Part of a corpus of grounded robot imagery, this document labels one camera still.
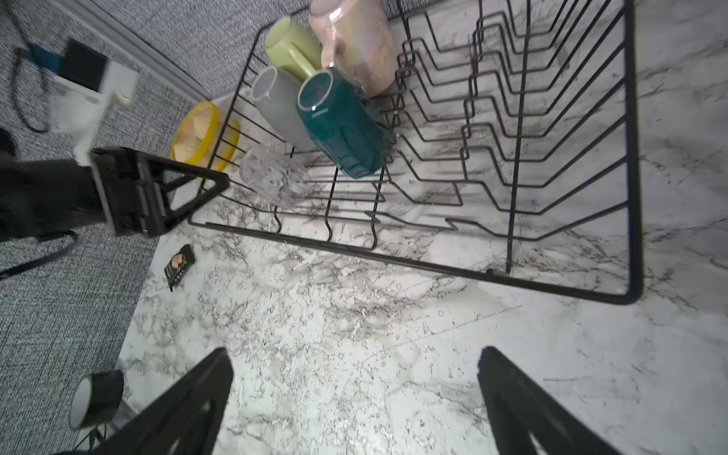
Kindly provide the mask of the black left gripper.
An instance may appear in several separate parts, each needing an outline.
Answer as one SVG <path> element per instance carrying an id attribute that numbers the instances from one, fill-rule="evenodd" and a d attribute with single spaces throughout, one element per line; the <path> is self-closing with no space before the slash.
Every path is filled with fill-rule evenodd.
<path id="1" fill-rule="evenodd" d="M 168 233 L 229 189 L 208 168 L 125 147 L 100 148 L 94 164 L 74 159 L 20 161 L 13 135 L 1 131 L 1 240 L 42 238 L 106 224 L 117 236 Z M 177 209 L 167 194 L 201 179 L 198 195 Z"/>

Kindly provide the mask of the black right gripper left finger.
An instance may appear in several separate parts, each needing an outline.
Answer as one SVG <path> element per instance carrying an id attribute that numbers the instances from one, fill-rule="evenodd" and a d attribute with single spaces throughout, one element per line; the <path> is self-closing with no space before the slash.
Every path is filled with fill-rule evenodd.
<path id="1" fill-rule="evenodd" d="M 141 413 L 86 454 L 210 454 L 222 425 L 233 369 L 217 348 Z"/>

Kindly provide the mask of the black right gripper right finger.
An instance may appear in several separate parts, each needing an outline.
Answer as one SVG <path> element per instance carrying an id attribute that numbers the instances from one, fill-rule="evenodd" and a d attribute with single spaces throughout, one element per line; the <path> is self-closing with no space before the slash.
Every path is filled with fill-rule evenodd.
<path id="1" fill-rule="evenodd" d="M 571 415 L 493 346 L 483 349 L 478 380 L 500 454 L 615 454 L 617 450 Z"/>

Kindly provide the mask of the clear glass cup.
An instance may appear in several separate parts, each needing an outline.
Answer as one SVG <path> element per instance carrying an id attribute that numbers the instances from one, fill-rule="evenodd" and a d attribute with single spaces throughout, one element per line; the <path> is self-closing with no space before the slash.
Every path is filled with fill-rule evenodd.
<path id="1" fill-rule="evenodd" d="M 239 176 L 257 195 L 271 205 L 285 209 L 292 208 L 312 191 L 308 172 L 299 161 L 279 148 L 262 144 L 248 148 L 240 164 Z"/>

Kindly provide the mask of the grey mug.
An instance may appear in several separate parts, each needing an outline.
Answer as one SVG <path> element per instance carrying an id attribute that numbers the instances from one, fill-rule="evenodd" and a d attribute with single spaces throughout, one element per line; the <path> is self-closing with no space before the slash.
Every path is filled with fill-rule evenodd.
<path id="1" fill-rule="evenodd" d="M 252 100 L 278 135 L 302 152 L 316 149 L 297 111 L 301 83 L 287 71 L 267 66 L 255 79 Z"/>

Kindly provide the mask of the light green mug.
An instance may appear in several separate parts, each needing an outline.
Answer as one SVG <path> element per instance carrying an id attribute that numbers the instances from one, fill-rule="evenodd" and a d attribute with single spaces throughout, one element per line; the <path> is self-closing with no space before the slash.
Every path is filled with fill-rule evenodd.
<path id="1" fill-rule="evenodd" d="M 322 69 L 322 45 L 317 37 L 291 16 L 279 19 L 264 43 L 269 62 L 304 82 Z"/>

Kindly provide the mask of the dark green mug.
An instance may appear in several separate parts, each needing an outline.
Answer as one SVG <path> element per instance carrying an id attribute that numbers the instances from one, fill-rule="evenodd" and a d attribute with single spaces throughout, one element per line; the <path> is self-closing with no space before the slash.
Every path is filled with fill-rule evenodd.
<path id="1" fill-rule="evenodd" d="M 347 176 L 363 178 L 383 167 L 394 133 L 362 89 L 337 68 L 305 80 L 296 109 L 312 142 Z"/>

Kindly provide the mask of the pink iridescent mug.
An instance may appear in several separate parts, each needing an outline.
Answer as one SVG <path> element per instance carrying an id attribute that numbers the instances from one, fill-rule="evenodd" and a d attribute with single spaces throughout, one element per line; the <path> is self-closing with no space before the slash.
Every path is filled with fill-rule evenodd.
<path id="1" fill-rule="evenodd" d="M 394 83 L 398 51 L 381 2 L 314 0 L 308 11 L 309 24 L 322 44 L 322 67 L 335 66 L 368 97 Z"/>

